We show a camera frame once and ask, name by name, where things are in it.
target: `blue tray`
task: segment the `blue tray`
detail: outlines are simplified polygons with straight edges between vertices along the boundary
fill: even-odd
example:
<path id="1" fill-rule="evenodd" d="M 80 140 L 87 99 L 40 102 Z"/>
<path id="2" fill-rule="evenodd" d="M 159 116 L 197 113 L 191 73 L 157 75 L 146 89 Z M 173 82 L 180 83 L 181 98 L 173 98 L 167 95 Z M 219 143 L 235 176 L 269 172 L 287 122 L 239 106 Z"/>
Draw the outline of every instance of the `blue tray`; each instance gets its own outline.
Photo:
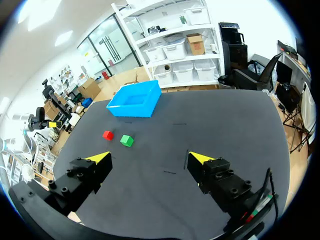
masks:
<path id="1" fill-rule="evenodd" d="M 123 86 L 106 106 L 116 117 L 150 118 L 161 89 L 157 80 Z"/>

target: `office chair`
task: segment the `office chair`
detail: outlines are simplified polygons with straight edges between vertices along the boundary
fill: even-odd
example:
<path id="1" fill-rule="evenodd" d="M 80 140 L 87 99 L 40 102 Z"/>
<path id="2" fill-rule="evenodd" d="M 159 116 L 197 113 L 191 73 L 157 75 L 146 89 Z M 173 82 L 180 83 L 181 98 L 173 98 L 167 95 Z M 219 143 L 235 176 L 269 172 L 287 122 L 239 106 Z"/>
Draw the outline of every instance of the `office chair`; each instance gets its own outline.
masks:
<path id="1" fill-rule="evenodd" d="M 298 149 L 300 152 L 305 143 L 312 143 L 316 134 L 316 104 L 306 82 L 303 83 L 303 91 L 301 95 L 301 110 L 299 111 L 299 107 L 297 106 L 294 120 L 292 118 L 287 118 L 283 122 L 284 126 L 294 129 L 290 154 L 296 149 Z M 300 114 L 302 118 L 301 127 L 297 126 L 298 114 Z M 290 119 L 293 120 L 292 125 L 287 124 Z M 302 134 L 305 134 L 305 137 L 302 136 L 300 143 L 294 149 L 292 149 L 297 130 L 299 130 Z"/>
<path id="2" fill-rule="evenodd" d="M 257 67 L 255 61 L 249 62 L 253 63 L 255 68 L 255 73 L 249 69 L 234 69 L 231 72 L 231 79 L 233 84 L 237 89 L 248 89 L 248 90 L 258 90 L 263 89 L 269 90 L 271 92 L 274 89 L 272 83 L 272 72 L 278 59 L 281 57 L 282 52 L 275 55 L 265 66 L 261 75 L 257 73 Z"/>

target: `floor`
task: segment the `floor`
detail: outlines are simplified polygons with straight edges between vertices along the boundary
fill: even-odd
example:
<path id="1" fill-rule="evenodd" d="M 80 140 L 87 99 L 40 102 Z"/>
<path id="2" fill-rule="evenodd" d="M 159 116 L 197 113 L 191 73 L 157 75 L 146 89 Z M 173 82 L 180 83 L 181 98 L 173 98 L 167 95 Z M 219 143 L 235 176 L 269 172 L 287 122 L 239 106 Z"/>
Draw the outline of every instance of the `floor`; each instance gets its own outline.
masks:
<path id="1" fill-rule="evenodd" d="M 103 80 L 99 83 L 99 87 L 101 88 L 101 92 L 95 97 L 94 102 L 104 101 L 111 99 L 116 91 L 120 88 L 121 85 L 126 83 L 132 83 L 134 81 L 144 82 L 148 81 L 148 76 L 146 71 L 142 68 L 135 68 L 129 70 L 127 72 L 118 74 L 116 76 L 111 77 L 108 80 Z M 165 88 L 162 89 L 162 93 L 167 92 L 179 92 L 179 91 L 194 91 L 194 90 L 217 90 L 219 89 L 217 85 L 203 85 L 203 86 L 187 86 L 187 87 L 173 87 L 173 88 Z M 278 110 L 279 116 L 281 120 L 285 120 L 285 115 L 278 108 L 278 101 L 275 98 L 271 98 L 275 104 L 275 107 Z M 284 126 L 285 135 L 288 142 L 288 149 L 291 147 L 291 143 L 294 136 L 294 129 Z M 65 142 L 67 141 L 69 134 L 62 131 L 60 133 L 59 140 L 52 148 L 52 153 L 55 155 L 59 155 L 60 150 L 63 148 Z M 298 145 L 301 139 L 301 135 L 296 132 L 293 141 L 293 147 Z M 287 208 L 290 202 L 292 201 L 294 195 L 296 194 L 300 183 L 305 175 L 308 162 L 308 147 L 305 145 L 302 147 L 301 151 L 295 150 L 292 154 L 290 154 L 290 183 L 289 183 L 289 191 L 286 199 L 285 207 Z"/>

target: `glass door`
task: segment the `glass door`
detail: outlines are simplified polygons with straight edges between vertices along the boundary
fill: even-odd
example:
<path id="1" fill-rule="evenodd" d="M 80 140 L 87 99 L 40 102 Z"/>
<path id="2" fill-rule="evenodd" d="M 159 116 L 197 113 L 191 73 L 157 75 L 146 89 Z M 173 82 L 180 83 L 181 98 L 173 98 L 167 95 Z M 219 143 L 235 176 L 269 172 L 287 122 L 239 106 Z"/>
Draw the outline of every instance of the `glass door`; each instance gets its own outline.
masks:
<path id="1" fill-rule="evenodd" d="M 113 15 L 101 23 L 89 38 L 113 75 L 139 67 L 138 58 Z"/>
<path id="2" fill-rule="evenodd" d="M 111 73 L 106 67 L 106 63 L 101 58 L 99 52 L 96 51 L 90 39 L 86 38 L 77 48 L 81 56 L 81 64 L 85 67 L 90 76 L 102 76 L 102 72 L 106 72 L 109 76 Z"/>

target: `white shelf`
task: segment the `white shelf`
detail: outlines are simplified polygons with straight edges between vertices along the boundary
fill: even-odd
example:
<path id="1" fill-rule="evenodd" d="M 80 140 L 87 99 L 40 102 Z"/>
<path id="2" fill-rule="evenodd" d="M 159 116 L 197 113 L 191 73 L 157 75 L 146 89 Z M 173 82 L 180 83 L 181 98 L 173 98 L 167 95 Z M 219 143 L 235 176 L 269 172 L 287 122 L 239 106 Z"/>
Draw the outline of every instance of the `white shelf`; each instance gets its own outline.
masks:
<path id="1" fill-rule="evenodd" d="M 180 32 L 189 31 L 189 30 L 213 29 L 213 28 L 214 28 L 214 26 L 211 23 L 210 24 L 199 24 L 199 25 L 186 25 L 186 26 L 172 28 L 172 29 L 168 29 L 167 31 L 162 31 L 162 32 L 158 32 L 156 34 L 149 35 L 145 38 L 139 39 L 135 43 L 138 45 L 138 44 L 142 44 L 147 41 L 150 41 L 152 39 L 161 38 L 161 37 L 167 36 L 169 34 L 175 34 L 175 33 L 180 33 Z"/>
<path id="2" fill-rule="evenodd" d="M 187 2 L 192 0 L 148 0 L 145 4 L 139 5 L 138 7 L 132 8 L 128 11 L 121 13 L 123 19 L 127 17 L 138 17 L 142 14 L 148 13 L 155 9 L 159 9 L 165 6 L 171 6 L 173 4 L 178 4 L 181 2 Z"/>
<path id="3" fill-rule="evenodd" d="M 184 62 L 184 61 L 192 61 L 192 60 L 199 60 L 199 59 L 219 59 L 220 54 L 214 54 L 214 53 L 206 53 L 203 55 L 191 55 L 189 53 L 184 59 L 178 59 L 178 60 L 162 60 L 162 61 L 151 61 L 149 62 L 146 67 L 152 68 L 160 65 L 166 65 L 166 64 L 173 64 L 178 62 Z"/>
<path id="4" fill-rule="evenodd" d="M 189 82 L 173 82 L 170 84 L 161 85 L 161 89 L 166 88 L 175 88 L 175 87 L 184 87 L 184 86 L 200 86 L 200 85 L 218 85 L 218 80 L 214 81 L 189 81 Z"/>
<path id="5" fill-rule="evenodd" d="M 175 87 L 185 87 L 185 86 L 200 86 L 200 85 L 218 85 L 218 80 L 212 81 L 199 81 L 199 76 L 197 71 L 194 69 L 192 71 L 192 81 L 180 82 L 176 74 L 173 74 L 173 82 L 169 84 L 160 85 L 161 89 L 175 88 Z"/>

